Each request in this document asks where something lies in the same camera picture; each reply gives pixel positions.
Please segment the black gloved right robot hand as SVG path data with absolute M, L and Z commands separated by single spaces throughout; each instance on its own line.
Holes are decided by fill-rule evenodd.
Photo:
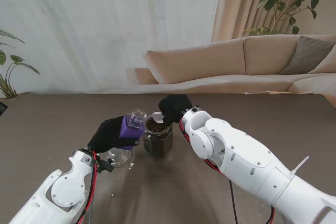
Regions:
M 170 94 L 163 98 L 158 106 L 165 124 L 179 123 L 183 115 L 193 107 L 185 94 Z

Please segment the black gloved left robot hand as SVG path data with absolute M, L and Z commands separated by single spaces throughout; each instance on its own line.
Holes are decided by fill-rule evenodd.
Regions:
M 119 116 L 103 121 L 88 143 L 88 150 L 95 153 L 105 153 L 112 148 L 131 150 L 134 146 L 139 145 L 139 138 L 122 138 L 119 136 L 122 120 L 123 117 Z

